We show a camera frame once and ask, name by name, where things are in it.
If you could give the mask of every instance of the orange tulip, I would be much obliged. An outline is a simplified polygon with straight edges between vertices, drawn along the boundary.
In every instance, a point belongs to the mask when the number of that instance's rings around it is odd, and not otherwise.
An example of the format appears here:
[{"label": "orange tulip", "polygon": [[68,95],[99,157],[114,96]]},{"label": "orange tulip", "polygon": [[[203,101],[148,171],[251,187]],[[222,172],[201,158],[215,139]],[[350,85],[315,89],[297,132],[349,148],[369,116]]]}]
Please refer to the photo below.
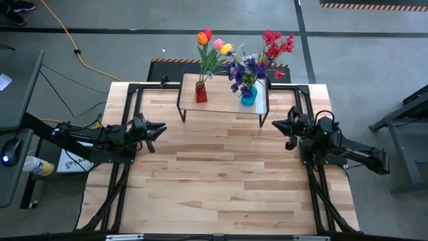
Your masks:
[{"label": "orange tulip", "polygon": [[198,33],[198,44],[201,44],[202,46],[206,46],[208,44],[208,37],[205,33]]}]

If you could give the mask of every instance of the wooden table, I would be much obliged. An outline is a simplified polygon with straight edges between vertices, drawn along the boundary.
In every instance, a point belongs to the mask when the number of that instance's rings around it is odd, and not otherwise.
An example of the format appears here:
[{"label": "wooden table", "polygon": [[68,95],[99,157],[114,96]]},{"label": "wooden table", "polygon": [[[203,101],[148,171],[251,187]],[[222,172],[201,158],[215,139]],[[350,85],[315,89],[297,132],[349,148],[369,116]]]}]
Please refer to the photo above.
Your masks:
[{"label": "wooden table", "polygon": [[[104,125],[120,124],[128,84],[112,83]],[[314,112],[330,110],[326,85],[309,87]],[[294,93],[270,91],[270,114],[263,128],[258,116],[220,112],[189,112],[183,123],[177,94],[143,93],[141,112],[150,121],[165,122],[168,129],[154,144],[156,153],[144,148],[131,166],[120,232],[315,234],[299,150],[285,150],[287,137],[270,124],[287,117]],[[78,228],[105,200],[111,168],[106,163],[90,172]],[[326,176],[332,202],[358,229],[346,174],[326,166]],[[327,227],[323,205],[321,210]]]}]

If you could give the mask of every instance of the pink tulip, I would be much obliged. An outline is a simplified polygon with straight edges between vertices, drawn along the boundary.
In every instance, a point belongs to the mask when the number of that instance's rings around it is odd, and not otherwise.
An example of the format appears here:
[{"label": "pink tulip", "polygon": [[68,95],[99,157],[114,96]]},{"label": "pink tulip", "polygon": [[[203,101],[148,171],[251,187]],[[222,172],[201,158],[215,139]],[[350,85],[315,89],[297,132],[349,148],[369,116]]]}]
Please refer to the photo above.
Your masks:
[{"label": "pink tulip", "polygon": [[213,43],[213,48],[215,50],[220,50],[225,45],[225,42],[221,39],[217,39]]}]

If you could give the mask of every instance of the red flower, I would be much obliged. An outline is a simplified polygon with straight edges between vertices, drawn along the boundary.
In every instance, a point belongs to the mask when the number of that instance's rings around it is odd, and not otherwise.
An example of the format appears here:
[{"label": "red flower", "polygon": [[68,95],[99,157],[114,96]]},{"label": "red flower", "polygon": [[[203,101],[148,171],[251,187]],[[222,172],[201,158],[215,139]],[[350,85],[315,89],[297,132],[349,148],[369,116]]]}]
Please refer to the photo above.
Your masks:
[{"label": "red flower", "polygon": [[277,71],[277,70],[275,71],[275,79],[276,80],[281,78],[281,76],[283,76],[283,75],[286,75],[286,74],[283,72]]},{"label": "red flower", "polygon": [[263,53],[270,58],[275,59],[281,54],[281,49],[278,47],[278,44],[276,42],[271,42],[269,48],[267,51],[263,51]]},{"label": "red flower", "polygon": [[281,44],[281,52],[293,52],[294,49],[294,40],[293,40],[294,34],[290,34],[290,36],[287,38],[287,40]]},{"label": "red flower", "polygon": [[208,42],[211,40],[211,37],[213,36],[213,32],[208,27],[204,30],[205,35],[207,36]]},{"label": "red flower", "polygon": [[262,39],[265,41],[265,44],[268,46],[272,44],[272,42],[275,42],[276,40],[280,39],[282,37],[282,34],[280,32],[273,32],[270,30],[266,30],[265,34],[262,35]]}]

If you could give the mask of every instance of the gray floor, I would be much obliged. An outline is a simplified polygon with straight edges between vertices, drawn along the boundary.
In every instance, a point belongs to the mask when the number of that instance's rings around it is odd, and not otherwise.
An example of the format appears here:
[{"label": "gray floor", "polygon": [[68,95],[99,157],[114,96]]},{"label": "gray floor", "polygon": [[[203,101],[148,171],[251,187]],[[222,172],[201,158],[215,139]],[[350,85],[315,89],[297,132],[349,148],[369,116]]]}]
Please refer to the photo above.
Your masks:
[{"label": "gray floor", "polygon": [[[301,2],[308,31],[428,31],[428,13],[323,9],[318,0]],[[298,30],[293,0],[49,0],[47,3],[68,27]],[[38,5],[37,11],[24,13],[29,27],[59,26],[44,6]],[[1,24],[8,23],[0,18]],[[19,50],[45,50],[44,64],[74,80],[105,92],[110,87],[111,79],[80,64],[65,34],[0,32],[0,36],[1,44]],[[145,80],[152,58],[198,58],[193,35],[74,34],[73,37],[87,63],[123,80]],[[215,37],[235,45],[245,42],[247,50],[256,50],[261,41],[254,35]],[[378,176],[365,167],[349,171],[361,230],[368,234],[428,239],[428,195],[391,197],[390,188],[407,184],[407,174],[389,133],[381,130],[373,134],[367,129],[369,124],[397,108],[404,97],[428,83],[428,38],[309,37],[308,42],[316,82],[328,85],[333,111],[344,135],[385,147],[392,159],[391,175]],[[293,83],[308,83],[300,38],[296,38],[294,53],[278,62],[290,65]],[[68,82],[46,68],[42,71],[75,114],[106,99],[106,95]],[[77,125],[91,122],[102,111],[103,106],[99,106],[73,119],[42,77],[29,105],[29,112],[39,118],[71,120]],[[17,201],[25,178],[21,178]],[[0,236],[72,230],[84,184],[84,179],[76,178],[38,183],[37,209],[18,210],[13,205],[0,210]]]}]

